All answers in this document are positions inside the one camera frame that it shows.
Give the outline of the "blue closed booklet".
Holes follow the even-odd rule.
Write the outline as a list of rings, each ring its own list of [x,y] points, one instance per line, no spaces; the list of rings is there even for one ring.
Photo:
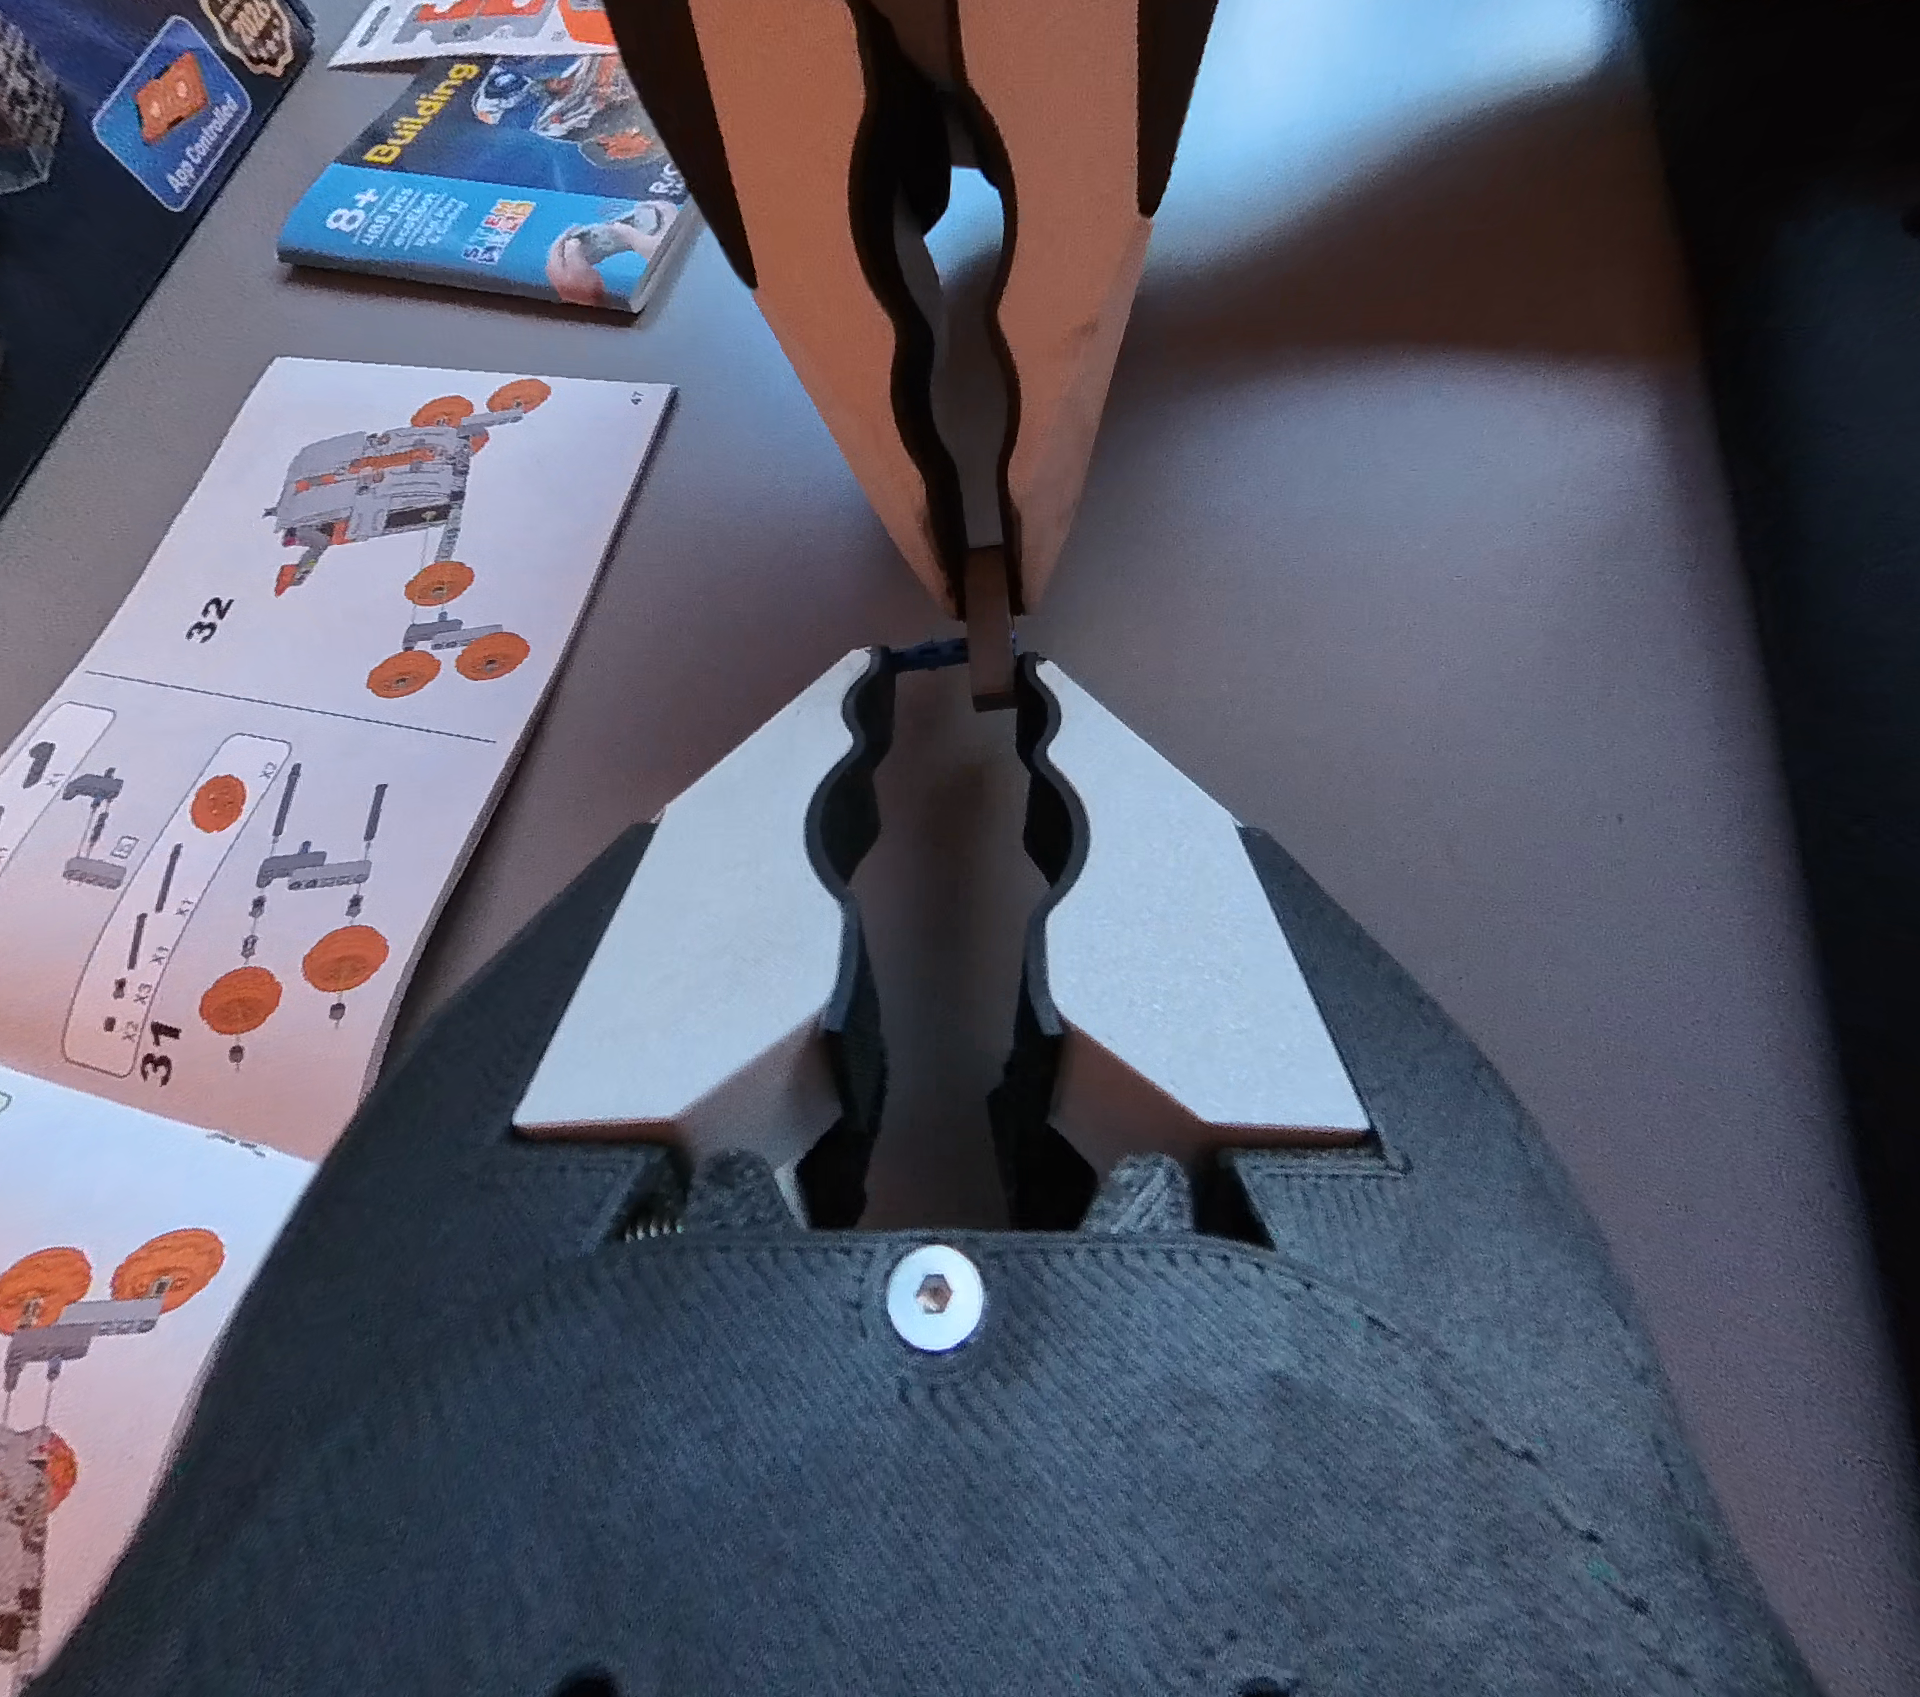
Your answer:
[[[696,228],[615,54],[429,63],[285,219],[288,264],[633,315]]]

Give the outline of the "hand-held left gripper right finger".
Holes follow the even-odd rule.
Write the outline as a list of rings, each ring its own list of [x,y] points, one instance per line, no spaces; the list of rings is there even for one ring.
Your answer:
[[[1123,1156],[1356,1147],[1362,1098],[1235,818],[1053,662],[1017,662],[1045,881],[989,1092],[1009,1216],[1072,1228]]]

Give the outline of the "open instruction booklet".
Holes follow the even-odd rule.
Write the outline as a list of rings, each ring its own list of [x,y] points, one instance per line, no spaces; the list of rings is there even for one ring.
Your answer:
[[[672,396],[276,361],[7,747],[3,1693],[372,1085]]]

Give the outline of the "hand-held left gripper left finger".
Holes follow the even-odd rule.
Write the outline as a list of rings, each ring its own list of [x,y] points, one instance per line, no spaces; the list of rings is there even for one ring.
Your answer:
[[[885,1051],[852,873],[889,659],[855,649],[660,815],[516,1109],[519,1133],[746,1151],[852,1227]]]

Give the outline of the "blue toy box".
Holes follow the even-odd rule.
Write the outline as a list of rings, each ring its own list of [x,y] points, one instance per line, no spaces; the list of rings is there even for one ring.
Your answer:
[[[310,60],[300,0],[2,0],[2,501]]]

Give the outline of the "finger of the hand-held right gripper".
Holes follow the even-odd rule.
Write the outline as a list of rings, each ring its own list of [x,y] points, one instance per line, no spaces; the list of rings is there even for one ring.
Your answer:
[[[1009,185],[995,329],[1017,408],[1001,482],[1029,610],[1086,484],[1150,238],[1140,0],[956,0],[956,15],[964,83]]]
[[[932,414],[938,293],[905,211],[905,109],[852,0],[688,0],[762,317],[928,595],[968,535]]]

